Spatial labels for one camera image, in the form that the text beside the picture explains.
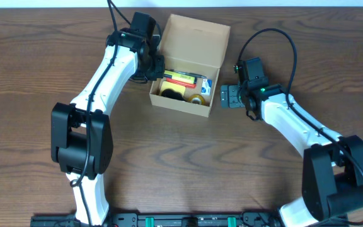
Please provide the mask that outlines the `yellow sticky note pad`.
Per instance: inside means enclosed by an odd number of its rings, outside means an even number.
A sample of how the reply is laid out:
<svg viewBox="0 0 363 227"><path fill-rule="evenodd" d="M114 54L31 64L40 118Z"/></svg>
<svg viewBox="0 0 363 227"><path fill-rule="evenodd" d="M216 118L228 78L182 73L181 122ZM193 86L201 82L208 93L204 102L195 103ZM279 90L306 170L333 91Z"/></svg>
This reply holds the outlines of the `yellow sticky note pad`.
<svg viewBox="0 0 363 227"><path fill-rule="evenodd" d="M182 96L185 94L186 87L174 83L170 83L169 81L163 81L160 86L159 94L162 95L162 92L164 90L173 90L174 92L177 92L181 94Z"/></svg>

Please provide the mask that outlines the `yellow highlighter marker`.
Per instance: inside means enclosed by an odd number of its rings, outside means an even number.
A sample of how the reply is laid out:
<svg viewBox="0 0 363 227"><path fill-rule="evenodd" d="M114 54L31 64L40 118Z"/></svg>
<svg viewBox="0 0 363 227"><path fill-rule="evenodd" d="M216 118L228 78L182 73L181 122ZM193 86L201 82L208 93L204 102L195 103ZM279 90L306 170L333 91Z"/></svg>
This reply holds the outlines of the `yellow highlighter marker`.
<svg viewBox="0 0 363 227"><path fill-rule="evenodd" d="M193 76L188 76L180 73L176 73L173 71L164 71L164 76L173 80L181 81L188 84L196 84L197 80Z"/></svg>

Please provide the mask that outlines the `white blue eraser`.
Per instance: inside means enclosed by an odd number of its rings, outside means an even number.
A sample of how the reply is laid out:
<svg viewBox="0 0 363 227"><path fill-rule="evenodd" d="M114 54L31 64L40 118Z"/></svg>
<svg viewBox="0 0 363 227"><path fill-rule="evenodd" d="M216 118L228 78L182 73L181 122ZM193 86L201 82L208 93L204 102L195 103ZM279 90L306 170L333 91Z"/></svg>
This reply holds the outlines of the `white blue eraser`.
<svg viewBox="0 0 363 227"><path fill-rule="evenodd" d="M212 89L212 80L211 79L203 79L202 80L202 88L201 94L205 96L210 96Z"/></svg>

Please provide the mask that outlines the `yellow tape roll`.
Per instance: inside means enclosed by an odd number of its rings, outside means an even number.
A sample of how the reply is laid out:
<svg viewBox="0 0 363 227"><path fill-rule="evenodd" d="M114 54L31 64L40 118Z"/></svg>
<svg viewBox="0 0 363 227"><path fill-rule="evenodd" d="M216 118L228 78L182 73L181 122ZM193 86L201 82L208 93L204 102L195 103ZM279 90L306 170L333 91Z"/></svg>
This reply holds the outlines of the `yellow tape roll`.
<svg viewBox="0 0 363 227"><path fill-rule="evenodd" d="M197 105L205 105L205 99L200 94L194 94L188 98L189 103L197 104Z"/></svg>

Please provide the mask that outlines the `black computer mouse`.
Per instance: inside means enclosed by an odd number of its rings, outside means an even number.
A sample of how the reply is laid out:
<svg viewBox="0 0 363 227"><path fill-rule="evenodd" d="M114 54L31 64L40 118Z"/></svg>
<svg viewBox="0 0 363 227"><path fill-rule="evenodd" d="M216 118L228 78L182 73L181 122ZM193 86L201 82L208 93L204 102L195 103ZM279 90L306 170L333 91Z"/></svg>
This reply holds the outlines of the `black computer mouse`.
<svg viewBox="0 0 363 227"><path fill-rule="evenodd" d="M170 99L174 99L174 100L179 100L179 101L185 101L183 95L179 92L176 92L175 90L172 89L165 89L161 92L161 96L165 97L165 98L170 98Z"/></svg>

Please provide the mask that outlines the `black ballpoint pen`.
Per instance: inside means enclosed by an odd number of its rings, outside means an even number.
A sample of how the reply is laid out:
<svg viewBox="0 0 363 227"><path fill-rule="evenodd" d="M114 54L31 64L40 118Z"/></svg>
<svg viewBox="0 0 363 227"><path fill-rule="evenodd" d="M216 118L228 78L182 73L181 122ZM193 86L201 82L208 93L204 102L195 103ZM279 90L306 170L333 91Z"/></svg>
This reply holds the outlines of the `black ballpoint pen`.
<svg viewBox="0 0 363 227"><path fill-rule="evenodd" d="M187 75L187 76L193 76L196 78L202 78L202 79L207 78L206 76L201 75L201 74L184 72L184 71L179 71L179 70L174 70L174 69L166 69L165 72L173 72L173 73L183 74L183 75Z"/></svg>

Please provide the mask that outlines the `brown cardboard box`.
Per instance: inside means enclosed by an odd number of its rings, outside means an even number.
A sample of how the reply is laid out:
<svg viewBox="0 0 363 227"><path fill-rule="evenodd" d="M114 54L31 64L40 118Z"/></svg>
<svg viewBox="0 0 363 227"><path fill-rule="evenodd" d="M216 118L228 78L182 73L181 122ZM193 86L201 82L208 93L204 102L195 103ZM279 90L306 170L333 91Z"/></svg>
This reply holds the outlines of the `brown cardboard box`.
<svg viewBox="0 0 363 227"><path fill-rule="evenodd" d="M184 102L165 98L159 94L161 83L166 81L163 78L151 85L151 103L158 107L208 117L228 47L230 30L231 27L227 25L172 14L163 31L159 48L165 58L165 68L206 76L206 79L212 80L211 94L201 94L202 78L199 78L196 88L186 88ZM188 98L194 94L202 95L205 105L189 103Z"/></svg>

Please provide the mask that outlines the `red black stapler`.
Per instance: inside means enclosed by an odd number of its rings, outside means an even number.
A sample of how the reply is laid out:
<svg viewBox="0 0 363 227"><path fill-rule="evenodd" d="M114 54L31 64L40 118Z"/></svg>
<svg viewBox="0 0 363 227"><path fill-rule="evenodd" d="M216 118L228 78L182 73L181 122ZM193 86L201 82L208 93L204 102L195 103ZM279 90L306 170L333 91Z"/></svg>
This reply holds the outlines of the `red black stapler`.
<svg viewBox="0 0 363 227"><path fill-rule="evenodd" d="M166 78L166 81L170 82L170 83L173 83L173 84L180 85L180 86L184 86L186 88L196 88L196 84L194 84L194 83L190 84L190 83L186 83L186 82L183 82L183 81L174 80L174 79L171 79L171 78Z"/></svg>

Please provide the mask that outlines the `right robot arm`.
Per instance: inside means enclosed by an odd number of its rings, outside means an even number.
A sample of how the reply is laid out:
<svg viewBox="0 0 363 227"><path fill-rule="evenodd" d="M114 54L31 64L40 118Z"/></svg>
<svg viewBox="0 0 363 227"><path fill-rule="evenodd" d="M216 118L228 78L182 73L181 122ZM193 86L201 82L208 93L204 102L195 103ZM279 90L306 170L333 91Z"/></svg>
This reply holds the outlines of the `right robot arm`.
<svg viewBox="0 0 363 227"><path fill-rule="evenodd" d="M302 195L279 208L275 225L349 225L346 215L363 208L363 140L330 130L281 85L271 85L260 58L239 60L234 71L239 82L222 87L222 104L274 127L303 158Z"/></svg>

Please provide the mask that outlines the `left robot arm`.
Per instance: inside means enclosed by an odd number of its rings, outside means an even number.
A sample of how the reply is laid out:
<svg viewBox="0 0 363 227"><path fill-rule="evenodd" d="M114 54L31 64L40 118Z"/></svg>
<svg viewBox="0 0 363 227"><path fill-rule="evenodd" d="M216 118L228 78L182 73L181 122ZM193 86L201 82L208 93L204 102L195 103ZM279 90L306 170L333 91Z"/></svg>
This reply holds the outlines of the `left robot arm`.
<svg viewBox="0 0 363 227"><path fill-rule="evenodd" d="M71 103L56 103L51 112L51 158L66 174L76 212L54 226L104 226L110 206L103 174L113 154L110 114L125 84L146 84L164 76L158 54L156 20L136 12L128 28L107 37L103 59L93 77Z"/></svg>

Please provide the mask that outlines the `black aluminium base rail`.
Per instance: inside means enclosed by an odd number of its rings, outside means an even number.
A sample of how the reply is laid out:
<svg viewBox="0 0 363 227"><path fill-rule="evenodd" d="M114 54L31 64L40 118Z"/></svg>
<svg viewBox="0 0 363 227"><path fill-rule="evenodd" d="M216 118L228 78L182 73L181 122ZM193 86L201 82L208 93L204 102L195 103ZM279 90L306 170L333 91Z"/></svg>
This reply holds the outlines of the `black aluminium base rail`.
<svg viewBox="0 0 363 227"><path fill-rule="evenodd" d="M89 226L75 218L75 215L65 216L33 216L30 226L39 227L68 227ZM113 226L113 227L266 227L284 226L282 221L271 212L243 212L241 214L150 214L142 215L136 213L109 214L103 224L91 224L91 226ZM325 221L321 224L310 226L349 226L346 224Z"/></svg>

